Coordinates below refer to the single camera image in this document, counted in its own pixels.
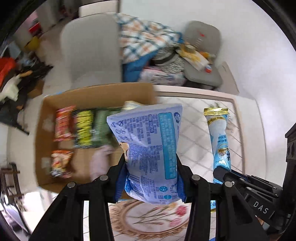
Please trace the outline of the light blue tube pack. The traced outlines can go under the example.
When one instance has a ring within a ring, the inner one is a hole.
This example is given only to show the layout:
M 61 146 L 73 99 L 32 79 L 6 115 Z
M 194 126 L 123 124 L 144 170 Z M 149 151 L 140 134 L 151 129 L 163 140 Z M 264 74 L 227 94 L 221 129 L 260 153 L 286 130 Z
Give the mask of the light blue tube pack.
M 204 116 L 207 121 L 213 154 L 213 169 L 222 167 L 231 170 L 231 158 L 226 135 L 227 108 L 205 108 Z

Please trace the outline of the orange cartoon snack bag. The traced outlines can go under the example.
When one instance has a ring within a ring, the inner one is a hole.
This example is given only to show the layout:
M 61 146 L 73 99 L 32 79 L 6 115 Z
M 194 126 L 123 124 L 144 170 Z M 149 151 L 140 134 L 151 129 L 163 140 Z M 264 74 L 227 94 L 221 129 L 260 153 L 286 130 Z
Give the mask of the orange cartoon snack bag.
M 54 150 L 51 153 L 51 171 L 53 178 L 68 179 L 72 176 L 71 160 L 74 152 L 72 150 Z

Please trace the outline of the blue white wipes bag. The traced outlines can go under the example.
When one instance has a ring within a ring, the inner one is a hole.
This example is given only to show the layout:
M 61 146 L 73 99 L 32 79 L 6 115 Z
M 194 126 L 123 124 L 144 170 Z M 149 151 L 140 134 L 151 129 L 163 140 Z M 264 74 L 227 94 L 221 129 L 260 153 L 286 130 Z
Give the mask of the blue white wipes bag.
M 146 105 L 107 117 L 125 154 L 125 192 L 150 204 L 170 204 L 177 194 L 177 146 L 183 107 Z

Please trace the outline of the green wipes pack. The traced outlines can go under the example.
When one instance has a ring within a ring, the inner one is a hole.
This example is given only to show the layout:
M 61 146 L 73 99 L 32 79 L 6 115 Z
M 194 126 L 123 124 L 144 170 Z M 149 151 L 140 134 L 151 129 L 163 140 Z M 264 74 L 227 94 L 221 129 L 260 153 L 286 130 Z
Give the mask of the green wipes pack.
M 98 108 L 95 110 L 92 132 L 93 147 L 98 148 L 104 145 L 115 147 L 117 145 L 117 140 L 107 123 L 107 117 L 119 112 L 121 112 L 120 108 Z

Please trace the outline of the red snack bag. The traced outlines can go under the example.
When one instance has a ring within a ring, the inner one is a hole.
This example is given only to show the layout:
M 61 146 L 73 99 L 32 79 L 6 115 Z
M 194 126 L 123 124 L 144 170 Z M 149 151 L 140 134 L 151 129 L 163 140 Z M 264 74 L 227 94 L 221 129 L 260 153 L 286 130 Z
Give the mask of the red snack bag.
M 55 142 L 68 141 L 74 138 L 73 111 L 76 106 L 68 106 L 57 110 L 55 121 Z

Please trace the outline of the black shoe shine wipes pack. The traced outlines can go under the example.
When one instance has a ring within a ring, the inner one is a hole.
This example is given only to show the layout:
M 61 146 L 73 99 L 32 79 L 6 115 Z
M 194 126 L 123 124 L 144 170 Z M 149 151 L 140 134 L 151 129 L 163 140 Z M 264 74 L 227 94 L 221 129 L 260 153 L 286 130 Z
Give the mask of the black shoe shine wipes pack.
M 91 109 L 76 110 L 74 117 L 74 132 L 76 148 L 90 148 L 93 146 L 92 132 L 94 111 Z

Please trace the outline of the yellow blue tissue pack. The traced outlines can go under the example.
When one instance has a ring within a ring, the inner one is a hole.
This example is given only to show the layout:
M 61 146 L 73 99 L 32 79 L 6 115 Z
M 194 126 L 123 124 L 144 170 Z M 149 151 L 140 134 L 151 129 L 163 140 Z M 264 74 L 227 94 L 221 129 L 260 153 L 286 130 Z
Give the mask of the yellow blue tissue pack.
M 142 106 L 144 106 L 144 104 L 129 100 L 129 101 L 125 101 L 125 103 L 122 107 L 122 110 L 132 110 L 132 109 L 142 107 Z

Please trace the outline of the lilac cloth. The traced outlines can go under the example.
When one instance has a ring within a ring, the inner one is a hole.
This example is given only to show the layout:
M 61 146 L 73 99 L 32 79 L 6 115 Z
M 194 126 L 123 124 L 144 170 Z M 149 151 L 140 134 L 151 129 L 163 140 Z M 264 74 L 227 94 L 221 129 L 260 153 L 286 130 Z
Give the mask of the lilac cloth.
M 107 174 L 110 168 L 109 157 L 113 153 L 114 147 L 111 145 L 104 145 L 94 152 L 89 164 L 91 181 Z

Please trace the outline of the yellow snack bag on seat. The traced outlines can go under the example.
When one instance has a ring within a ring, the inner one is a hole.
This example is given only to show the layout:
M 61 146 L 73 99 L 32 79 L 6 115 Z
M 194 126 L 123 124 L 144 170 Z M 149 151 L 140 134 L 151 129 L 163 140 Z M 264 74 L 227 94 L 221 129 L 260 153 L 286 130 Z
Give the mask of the yellow snack bag on seat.
M 216 58 L 214 54 L 198 52 L 194 46 L 189 44 L 182 44 L 176 51 L 180 57 L 185 59 L 196 70 L 207 73 L 212 72 L 211 65 Z

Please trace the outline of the black tripod pile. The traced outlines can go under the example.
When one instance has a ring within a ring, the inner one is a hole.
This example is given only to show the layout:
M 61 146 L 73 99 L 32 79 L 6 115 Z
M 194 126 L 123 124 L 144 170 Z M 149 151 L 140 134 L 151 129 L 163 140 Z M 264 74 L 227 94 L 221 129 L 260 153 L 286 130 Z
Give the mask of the black tripod pile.
M 11 70 L 5 77 L 1 91 L 4 85 L 14 76 L 32 70 L 32 74 L 21 78 L 20 83 L 17 85 L 18 100 L 13 101 L 8 98 L 1 102 L 1 123 L 12 128 L 16 128 L 21 132 L 29 135 L 30 133 L 18 122 L 18 114 L 25 108 L 28 99 L 33 99 L 43 93 L 44 80 L 43 78 L 53 69 L 52 65 L 47 65 L 43 62 L 37 63 L 33 66 L 25 66 L 18 69 L 18 65 Z

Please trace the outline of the striped black white basket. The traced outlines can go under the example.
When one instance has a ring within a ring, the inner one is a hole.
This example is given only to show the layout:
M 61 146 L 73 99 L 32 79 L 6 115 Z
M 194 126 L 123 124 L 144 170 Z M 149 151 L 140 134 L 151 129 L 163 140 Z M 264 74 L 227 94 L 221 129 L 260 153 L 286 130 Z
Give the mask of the striped black white basket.
M 159 68 L 168 74 L 178 74 L 184 71 L 185 63 L 177 52 L 178 47 L 170 46 L 160 49 L 150 60 L 151 66 Z

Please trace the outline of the grey floor seat cushion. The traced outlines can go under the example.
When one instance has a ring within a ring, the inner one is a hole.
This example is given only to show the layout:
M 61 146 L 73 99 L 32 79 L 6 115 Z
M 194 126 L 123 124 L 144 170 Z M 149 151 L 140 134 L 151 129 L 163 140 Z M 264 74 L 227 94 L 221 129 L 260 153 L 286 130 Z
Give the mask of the grey floor seat cushion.
M 220 31 L 212 25 L 190 21 L 185 27 L 184 40 L 195 48 L 201 58 L 200 66 L 191 60 L 185 61 L 184 76 L 190 82 L 188 86 L 204 86 L 207 89 L 220 87 L 222 78 L 214 65 L 221 47 Z

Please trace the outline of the plaid blanket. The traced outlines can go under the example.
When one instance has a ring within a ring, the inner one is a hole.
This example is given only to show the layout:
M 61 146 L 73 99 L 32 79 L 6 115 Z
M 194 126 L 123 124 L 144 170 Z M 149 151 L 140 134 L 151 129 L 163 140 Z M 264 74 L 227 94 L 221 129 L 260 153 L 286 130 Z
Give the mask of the plaid blanket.
M 119 25 L 123 82 L 137 82 L 144 66 L 160 49 L 182 42 L 180 32 L 162 23 L 123 13 L 112 16 Z

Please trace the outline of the red plastic bag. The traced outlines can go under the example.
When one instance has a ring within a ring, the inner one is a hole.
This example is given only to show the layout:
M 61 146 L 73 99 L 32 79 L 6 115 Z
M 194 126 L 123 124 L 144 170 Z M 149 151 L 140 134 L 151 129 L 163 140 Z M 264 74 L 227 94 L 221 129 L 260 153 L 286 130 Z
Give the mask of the red plastic bag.
M 0 58 L 0 86 L 2 85 L 8 73 L 16 67 L 16 62 L 13 58 Z

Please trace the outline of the yellow bin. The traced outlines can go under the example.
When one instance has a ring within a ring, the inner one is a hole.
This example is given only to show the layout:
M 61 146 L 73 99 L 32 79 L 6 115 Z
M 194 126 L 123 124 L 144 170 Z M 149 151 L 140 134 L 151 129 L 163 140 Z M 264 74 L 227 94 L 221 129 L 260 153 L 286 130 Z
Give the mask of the yellow bin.
M 41 44 L 41 40 L 34 36 L 32 39 L 25 45 L 25 50 L 28 52 L 36 52 Z

